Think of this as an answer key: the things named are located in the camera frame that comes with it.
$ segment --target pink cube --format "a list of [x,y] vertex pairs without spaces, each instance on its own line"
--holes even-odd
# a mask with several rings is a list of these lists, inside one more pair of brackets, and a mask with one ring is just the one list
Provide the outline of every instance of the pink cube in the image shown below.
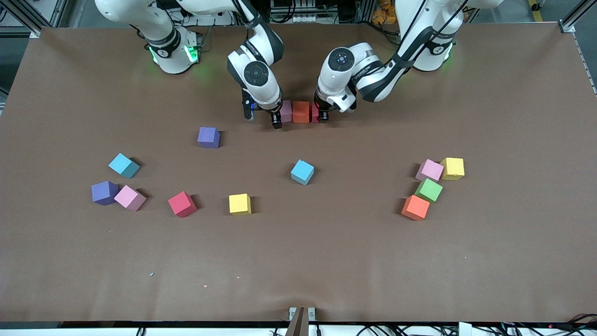
[[319,123],[319,109],[317,108],[317,105],[315,105],[315,103],[311,103],[311,123]]
[[138,191],[128,185],[125,185],[124,188],[114,196],[114,201],[117,201],[121,206],[132,211],[139,210],[145,200],[147,200],[145,196],[141,195]]
[[433,162],[430,159],[425,160],[421,165],[421,168],[418,169],[417,175],[415,176],[416,179],[419,181],[424,181],[425,179],[431,179],[435,182],[438,182],[439,179],[442,177],[442,172],[444,171],[444,167],[437,163]]
[[187,217],[193,211],[197,210],[197,206],[191,197],[184,191],[169,199],[168,203],[174,214],[181,218]]
[[293,122],[293,107],[290,100],[283,101],[282,108],[280,109],[280,120],[283,123]]

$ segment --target cube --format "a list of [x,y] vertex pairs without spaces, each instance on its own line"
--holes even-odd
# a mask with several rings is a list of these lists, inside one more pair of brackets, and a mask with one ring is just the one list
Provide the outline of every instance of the cube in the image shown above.
[[293,103],[293,122],[308,124],[309,116],[309,102],[294,102]]
[[293,122],[293,107],[290,100],[285,100],[282,103],[282,108],[280,109],[280,120],[283,123]]
[[195,202],[193,202],[190,195],[184,191],[169,199],[168,203],[174,214],[181,218],[187,217],[197,210]]
[[418,169],[417,175],[415,176],[416,179],[419,181],[424,181],[425,179],[431,179],[435,182],[438,182],[439,179],[442,177],[442,172],[444,171],[444,167],[437,163],[433,162],[430,159],[425,160],[421,167]]
[[442,180],[456,181],[464,176],[464,160],[461,158],[447,157],[440,164],[444,167]]
[[294,165],[292,171],[290,171],[290,177],[302,185],[307,185],[311,177],[313,177],[314,172],[315,168],[313,166],[303,160],[299,160]]
[[108,167],[112,168],[116,173],[119,173],[127,179],[132,178],[133,175],[135,175],[135,173],[139,170],[139,165],[128,157],[124,156],[123,153],[118,153],[114,160],[108,164]]
[[404,203],[404,208],[402,208],[401,214],[415,221],[422,221],[425,219],[425,216],[427,216],[429,204],[430,203],[428,201],[412,195],[411,197],[407,198],[406,203]]
[[311,123],[319,123],[319,109],[317,108],[317,105],[315,105],[315,102],[311,103]]
[[110,181],[91,186],[91,200],[100,205],[116,203],[114,196],[118,193],[118,186]]
[[439,193],[442,192],[443,187],[430,179],[425,179],[418,185],[417,191],[414,195],[426,201],[434,203],[438,200]]
[[132,211],[139,210],[145,200],[147,200],[145,196],[141,195],[138,191],[128,185],[125,185],[114,197],[114,201],[117,201],[121,206]]
[[230,203],[230,213],[233,216],[251,214],[251,197],[248,194],[230,195],[228,201]]
[[220,146],[220,132],[215,127],[201,127],[197,142],[203,148],[218,148]]

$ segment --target black circular joint cap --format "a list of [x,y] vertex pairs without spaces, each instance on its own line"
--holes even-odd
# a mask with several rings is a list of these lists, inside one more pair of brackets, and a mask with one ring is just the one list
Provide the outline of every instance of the black circular joint cap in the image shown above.
[[328,65],[332,70],[344,72],[355,64],[355,56],[347,48],[336,48],[328,58]]
[[269,71],[263,62],[253,61],[245,67],[245,80],[253,86],[264,86],[267,83]]

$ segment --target yellow cube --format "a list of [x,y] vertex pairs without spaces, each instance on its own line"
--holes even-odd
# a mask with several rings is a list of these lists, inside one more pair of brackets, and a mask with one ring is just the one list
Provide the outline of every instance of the yellow cube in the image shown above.
[[251,214],[251,197],[248,194],[230,195],[230,213],[234,216]]
[[461,158],[447,157],[440,164],[444,167],[442,180],[459,180],[464,176],[464,160]]

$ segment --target light blue cube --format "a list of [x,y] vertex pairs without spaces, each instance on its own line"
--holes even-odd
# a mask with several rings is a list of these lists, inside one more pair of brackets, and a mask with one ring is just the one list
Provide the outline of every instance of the light blue cube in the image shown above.
[[307,185],[313,176],[315,168],[303,160],[299,160],[290,172],[290,177],[302,185]]
[[132,178],[133,175],[139,170],[139,165],[132,162],[131,159],[118,153],[114,160],[108,164],[108,167],[112,168],[116,173],[126,177],[127,179]]

